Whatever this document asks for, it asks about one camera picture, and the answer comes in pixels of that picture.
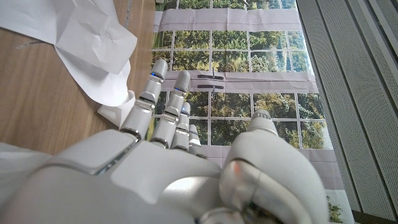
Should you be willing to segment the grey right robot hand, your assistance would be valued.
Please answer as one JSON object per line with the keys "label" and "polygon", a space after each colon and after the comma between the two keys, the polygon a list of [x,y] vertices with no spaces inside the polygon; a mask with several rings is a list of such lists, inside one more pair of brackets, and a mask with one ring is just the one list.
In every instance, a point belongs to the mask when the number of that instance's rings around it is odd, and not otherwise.
{"label": "grey right robot hand", "polygon": [[167,63],[152,67],[118,130],[97,133],[29,172],[6,201],[2,223],[327,223],[323,182],[281,138],[266,110],[251,116],[223,166],[209,160],[190,124],[187,71],[179,73],[145,140]]}

